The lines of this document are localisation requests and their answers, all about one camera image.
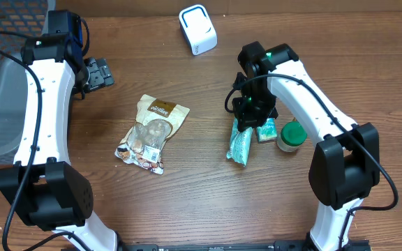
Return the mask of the Kleenex pocket tissue pack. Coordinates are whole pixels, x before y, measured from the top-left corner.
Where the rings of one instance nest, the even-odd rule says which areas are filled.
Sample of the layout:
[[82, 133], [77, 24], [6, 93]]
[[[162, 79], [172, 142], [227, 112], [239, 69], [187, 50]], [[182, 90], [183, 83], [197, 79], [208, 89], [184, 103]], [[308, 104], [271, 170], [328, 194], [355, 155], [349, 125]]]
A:
[[256, 128], [259, 143], [273, 141], [277, 138], [277, 130], [274, 118], [268, 118], [266, 122]]

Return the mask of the mint green wipes pack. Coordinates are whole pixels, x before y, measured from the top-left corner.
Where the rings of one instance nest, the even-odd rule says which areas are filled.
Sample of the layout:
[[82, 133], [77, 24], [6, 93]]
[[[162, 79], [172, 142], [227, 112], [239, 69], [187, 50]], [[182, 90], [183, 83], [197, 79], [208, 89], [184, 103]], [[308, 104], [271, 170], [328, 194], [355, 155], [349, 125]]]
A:
[[243, 132], [238, 131], [238, 120], [234, 119], [229, 143], [229, 150], [226, 153], [227, 159], [233, 159], [236, 163], [246, 166], [251, 146], [252, 128]]

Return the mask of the green lid seasoning jar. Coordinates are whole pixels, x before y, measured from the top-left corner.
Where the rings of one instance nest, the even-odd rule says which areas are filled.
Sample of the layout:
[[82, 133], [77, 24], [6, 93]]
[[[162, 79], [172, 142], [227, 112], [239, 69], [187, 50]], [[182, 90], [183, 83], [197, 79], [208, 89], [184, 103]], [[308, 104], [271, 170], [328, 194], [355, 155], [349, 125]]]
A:
[[276, 143], [280, 150], [295, 152], [306, 140], [307, 133], [298, 121], [291, 121], [283, 126]]

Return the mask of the brown white snack bag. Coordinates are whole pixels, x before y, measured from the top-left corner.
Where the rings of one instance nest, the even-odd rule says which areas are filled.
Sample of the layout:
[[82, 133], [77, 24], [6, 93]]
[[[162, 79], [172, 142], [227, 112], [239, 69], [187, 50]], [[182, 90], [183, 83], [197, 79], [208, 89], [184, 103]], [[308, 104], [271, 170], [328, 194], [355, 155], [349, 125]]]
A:
[[187, 107], [144, 94], [137, 103], [135, 123], [120, 141], [115, 156], [126, 164], [163, 174], [163, 147], [189, 112]]

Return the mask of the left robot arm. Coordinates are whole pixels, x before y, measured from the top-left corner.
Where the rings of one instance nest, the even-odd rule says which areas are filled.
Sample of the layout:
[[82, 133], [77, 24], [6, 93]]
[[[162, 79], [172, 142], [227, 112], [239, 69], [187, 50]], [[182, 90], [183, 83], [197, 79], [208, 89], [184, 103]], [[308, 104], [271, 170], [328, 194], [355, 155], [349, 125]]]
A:
[[47, 14], [47, 32], [29, 36], [20, 64], [27, 76], [22, 138], [11, 168], [0, 169], [0, 191], [10, 216], [77, 250], [122, 250], [117, 232], [94, 212], [90, 182], [68, 155], [71, 98], [114, 84], [105, 59], [87, 57], [87, 23], [67, 10]]

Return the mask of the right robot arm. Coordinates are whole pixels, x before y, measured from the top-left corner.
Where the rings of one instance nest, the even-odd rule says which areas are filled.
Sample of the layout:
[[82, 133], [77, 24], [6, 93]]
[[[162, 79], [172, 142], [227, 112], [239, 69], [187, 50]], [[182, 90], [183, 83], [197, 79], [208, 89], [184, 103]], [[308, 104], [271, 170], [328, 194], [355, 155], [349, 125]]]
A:
[[368, 241], [351, 241], [348, 232], [354, 208], [380, 180], [378, 131], [337, 108], [289, 45], [265, 50], [255, 41], [242, 47], [237, 60], [242, 71], [233, 88], [241, 97], [232, 100], [232, 113], [238, 131], [276, 118], [276, 101], [281, 101], [315, 147], [308, 173], [319, 201], [315, 223], [304, 241], [277, 241], [275, 249], [370, 250]]

